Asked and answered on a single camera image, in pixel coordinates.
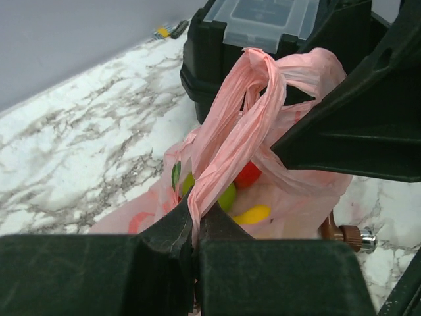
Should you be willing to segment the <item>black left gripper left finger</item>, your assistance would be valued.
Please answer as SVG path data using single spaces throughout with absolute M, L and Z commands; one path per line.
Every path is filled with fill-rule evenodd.
M 2 315 L 187 315 L 192 220 L 183 199 L 140 234 L 1 238 Z

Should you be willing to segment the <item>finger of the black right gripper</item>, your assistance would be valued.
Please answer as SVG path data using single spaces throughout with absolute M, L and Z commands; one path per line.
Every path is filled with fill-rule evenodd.
M 420 263 L 411 263 L 408 266 L 378 315 L 420 315 Z
M 420 2 L 272 147 L 292 170 L 420 181 Z

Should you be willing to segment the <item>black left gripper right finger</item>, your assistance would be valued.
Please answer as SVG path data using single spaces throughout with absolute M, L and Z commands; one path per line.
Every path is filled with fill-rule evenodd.
M 203 315 L 374 315 L 349 245 L 336 240 L 256 240 L 219 206 L 201 219 Z

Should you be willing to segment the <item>yellow fake mango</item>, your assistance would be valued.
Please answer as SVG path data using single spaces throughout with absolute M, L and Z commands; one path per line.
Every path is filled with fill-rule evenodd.
M 256 224 L 270 216 L 271 208 L 266 205 L 256 205 L 246 212 L 233 216 L 232 219 L 237 224 Z

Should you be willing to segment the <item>pink plastic bag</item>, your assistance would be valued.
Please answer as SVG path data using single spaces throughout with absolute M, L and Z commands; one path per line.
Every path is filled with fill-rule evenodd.
M 235 212 L 254 204 L 270 216 L 245 230 L 262 239 L 312 239 L 351 183 L 351 176 L 295 171 L 284 166 L 271 147 L 346 77 L 327 49 L 273 59 L 246 48 L 233 66 L 204 123 L 164 154 L 161 177 L 142 195 L 94 224 L 92 234 L 137 234 L 171 212 L 181 183 L 191 172 L 195 185 L 187 206 L 193 239 L 200 221 L 252 161 L 258 183 L 237 199 Z

